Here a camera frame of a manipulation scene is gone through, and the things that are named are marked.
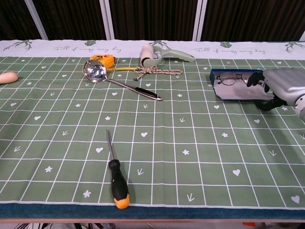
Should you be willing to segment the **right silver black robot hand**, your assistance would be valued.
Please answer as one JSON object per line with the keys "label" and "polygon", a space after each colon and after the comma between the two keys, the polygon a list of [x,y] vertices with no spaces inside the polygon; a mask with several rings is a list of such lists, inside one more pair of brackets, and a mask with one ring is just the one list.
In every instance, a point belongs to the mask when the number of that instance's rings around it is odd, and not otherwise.
{"label": "right silver black robot hand", "polygon": [[273,92],[273,99],[254,104],[262,111],[270,111],[282,105],[295,108],[299,116],[305,113],[305,72],[297,68],[279,68],[252,74],[246,86],[256,86],[264,82],[264,91]]}

